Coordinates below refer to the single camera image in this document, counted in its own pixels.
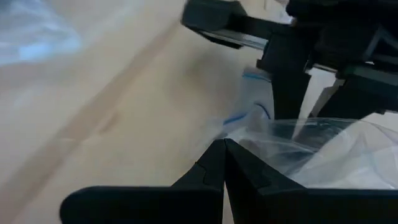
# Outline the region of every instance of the blurry plastic bag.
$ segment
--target blurry plastic bag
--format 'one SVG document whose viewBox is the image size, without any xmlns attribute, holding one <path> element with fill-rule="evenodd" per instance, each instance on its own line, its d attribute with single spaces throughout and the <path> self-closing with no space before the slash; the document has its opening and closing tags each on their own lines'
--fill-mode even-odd
<svg viewBox="0 0 398 224">
<path fill-rule="evenodd" d="M 75 52 L 80 47 L 75 30 L 42 0 L 0 4 L 0 66 Z"/>
<path fill-rule="evenodd" d="M 252 93 L 272 89 L 258 89 L 246 74 L 240 108 L 224 122 L 220 137 L 235 140 L 305 187 L 398 189 L 398 133 L 347 119 L 271 120 L 264 103 L 273 102 L 260 105 Z M 296 128 L 301 131 L 293 136 Z"/>
</svg>

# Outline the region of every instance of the black mechanical device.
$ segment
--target black mechanical device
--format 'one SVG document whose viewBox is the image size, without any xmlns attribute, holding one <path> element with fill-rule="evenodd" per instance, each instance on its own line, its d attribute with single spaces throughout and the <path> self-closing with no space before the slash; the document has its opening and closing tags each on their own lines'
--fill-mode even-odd
<svg viewBox="0 0 398 224">
<path fill-rule="evenodd" d="M 361 119 L 398 111 L 397 9 L 393 0 L 290 0 L 295 20 L 285 25 L 249 17 L 237 1 L 190 0 L 182 24 L 217 44 L 264 51 L 257 67 L 272 74 L 276 119 L 298 118 L 314 67 L 345 80 L 317 116 Z M 64 200 L 60 218 L 222 223 L 224 184 L 237 224 L 398 219 L 397 191 L 308 189 L 230 139 L 215 141 L 171 187 L 90 187 Z"/>
</svg>

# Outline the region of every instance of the clear plastic bag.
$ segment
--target clear plastic bag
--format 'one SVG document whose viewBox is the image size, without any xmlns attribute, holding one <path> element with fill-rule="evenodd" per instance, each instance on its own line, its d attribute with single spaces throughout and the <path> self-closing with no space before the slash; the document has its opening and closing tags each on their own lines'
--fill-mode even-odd
<svg viewBox="0 0 398 224">
<path fill-rule="evenodd" d="M 271 120 L 270 107 L 251 100 L 257 87 L 250 83 L 244 76 L 241 94 L 251 106 L 235 110 L 239 113 L 224 122 L 221 138 L 235 140 L 306 187 L 398 189 L 398 133 L 348 119 Z"/>
<path fill-rule="evenodd" d="M 0 66 L 76 52 L 80 37 L 42 0 L 0 4 Z"/>
</svg>

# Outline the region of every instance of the plastic wrap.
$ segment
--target plastic wrap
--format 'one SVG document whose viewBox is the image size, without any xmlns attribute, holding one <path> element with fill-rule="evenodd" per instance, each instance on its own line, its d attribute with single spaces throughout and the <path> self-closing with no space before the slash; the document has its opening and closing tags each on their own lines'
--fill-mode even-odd
<svg viewBox="0 0 398 224">
<path fill-rule="evenodd" d="M 235 110 L 239 113 L 224 122 L 220 137 L 234 139 L 306 187 L 398 188 L 398 133 L 348 119 L 271 120 L 267 105 L 273 104 L 272 100 L 261 106 L 255 103 L 257 96 L 250 93 L 260 90 L 246 74 L 241 94 L 251 106 L 239 100 L 236 105 L 240 109 Z"/>
<path fill-rule="evenodd" d="M 81 47 L 75 30 L 42 0 L 6 1 L 0 7 L 0 66 Z"/>
</svg>

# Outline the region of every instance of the plastic bag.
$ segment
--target plastic bag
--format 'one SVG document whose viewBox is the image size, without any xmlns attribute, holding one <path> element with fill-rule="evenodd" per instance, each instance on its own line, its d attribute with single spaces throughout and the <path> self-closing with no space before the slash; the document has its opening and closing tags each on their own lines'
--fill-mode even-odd
<svg viewBox="0 0 398 224">
<path fill-rule="evenodd" d="M 42 60 L 81 47 L 74 29 L 41 0 L 0 4 L 0 65 Z"/>
<path fill-rule="evenodd" d="M 238 102 L 244 106 L 224 122 L 220 137 L 234 139 L 306 187 L 398 189 L 398 133 L 348 119 L 271 120 L 270 107 L 255 103 L 258 96 L 251 93 L 260 89 L 251 83 L 244 75 L 241 94 L 251 106 Z"/>
</svg>

